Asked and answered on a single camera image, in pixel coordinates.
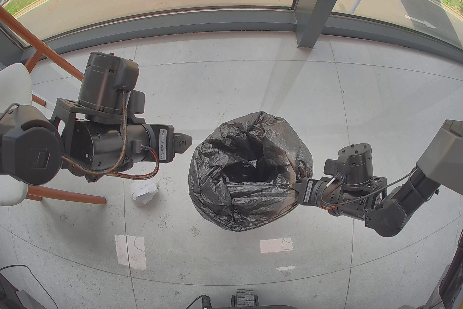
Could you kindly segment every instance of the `floor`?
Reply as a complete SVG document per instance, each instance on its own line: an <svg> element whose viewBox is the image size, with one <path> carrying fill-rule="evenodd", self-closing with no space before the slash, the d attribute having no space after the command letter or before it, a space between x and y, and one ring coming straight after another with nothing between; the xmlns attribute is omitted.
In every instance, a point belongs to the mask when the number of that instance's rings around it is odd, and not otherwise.
<svg viewBox="0 0 463 309"><path fill-rule="evenodd" d="M30 266L61 309L183 309L200 294L214 307L229 306L243 287L252 287L262 305L299 309L425 303L463 228L457 193L442 187L392 238L302 206L235 233L196 211L188 168L194 148L220 123L263 110L284 117L308 146L314 178L341 147L366 142L374 173L393 181L410 171L444 119L463 120L463 66L340 37L321 36L312 50L298 49L293 33L267 32L155 37L63 56L83 71L90 51L133 58L146 121L174 125L193 136L193 145L161 167L160 190L144 206L131 200L130 181L87 184L61 171L50 187L105 196L107 204L25 200L0 208L0 266ZM32 80L48 117L56 98L78 96L80 82L47 60ZM292 243L261 253L261 241L271 239ZM4 272L53 308L26 269Z"/></svg>

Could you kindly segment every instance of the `white chair seat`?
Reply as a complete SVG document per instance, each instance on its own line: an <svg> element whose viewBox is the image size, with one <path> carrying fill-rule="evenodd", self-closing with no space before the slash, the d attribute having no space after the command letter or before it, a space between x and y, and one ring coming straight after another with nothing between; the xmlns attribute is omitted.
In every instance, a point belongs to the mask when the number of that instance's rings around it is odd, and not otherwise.
<svg viewBox="0 0 463 309"><path fill-rule="evenodd" d="M0 114L13 102L32 104L32 80L21 63L14 63L0 71ZM28 186L9 175L0 175L0 206L22 202Z"/></svg>

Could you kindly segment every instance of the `black wheel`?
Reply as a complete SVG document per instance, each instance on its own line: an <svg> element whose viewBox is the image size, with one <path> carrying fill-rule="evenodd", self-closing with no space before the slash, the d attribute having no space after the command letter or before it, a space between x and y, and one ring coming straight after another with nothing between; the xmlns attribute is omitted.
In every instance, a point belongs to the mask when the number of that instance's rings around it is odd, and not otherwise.
<svg viewBox="0 0 463 309"><path fill-rule="evenodd" d="M258 306L258 296L254 295L252 289L237 289L236 296L231 297L232 306L235 298L235 307Z"/></svg>

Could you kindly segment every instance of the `gray window frame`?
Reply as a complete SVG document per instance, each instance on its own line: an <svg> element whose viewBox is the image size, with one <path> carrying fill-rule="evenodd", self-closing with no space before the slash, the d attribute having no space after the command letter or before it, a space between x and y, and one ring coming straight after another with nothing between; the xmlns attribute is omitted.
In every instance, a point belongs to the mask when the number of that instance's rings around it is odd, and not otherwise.
<svg viewBox="0 0 463 309"><path fill-rule="evenodd" d="M320 34L405 46L463 63L463 50L435 37L398 25L333 13L337 0L294 0L291 9L217 7L142 14L89 25L44 40L58 53L120 40L216 31L292 31L299 47L314 47ZM33 53L24 47L22 61Z"/></svg>

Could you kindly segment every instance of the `robotic arm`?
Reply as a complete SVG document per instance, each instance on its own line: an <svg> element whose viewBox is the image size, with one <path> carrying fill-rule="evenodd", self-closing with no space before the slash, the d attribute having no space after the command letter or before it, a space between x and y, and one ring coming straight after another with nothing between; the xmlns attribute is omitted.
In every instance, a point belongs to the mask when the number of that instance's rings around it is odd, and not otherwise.
<svg viewBox="0 0 463 309"><path fill-rule="evenodd" d="M92 52L78 100L58 98L50 120L33 106L12 104L0 115L0 174L29 185L49 182L60 168L89 182L103 175L153 177L159 163L184 153L193 139L174 133L171 125L146 124L135 116L144 112L145 99L134 90L138 75L132 60ZM156 162L155 170L146 176L121 174L140 161Z"/></svg>
<svg viewBox="0 0 463 309"><path fill-rule="evenodd" d="M446 120L416 167L405 177L387 185L386 178L373 175L371 146L352 144L338 152L337 160L326 160L324 173L331 178L304 178L294 188L298 203L318 206L331 215L346 215L365 221L383 237L399 233L413 213L444 185L459 194L463 158L463 122ZM386 188L407 178L387 194Z"/></svg>

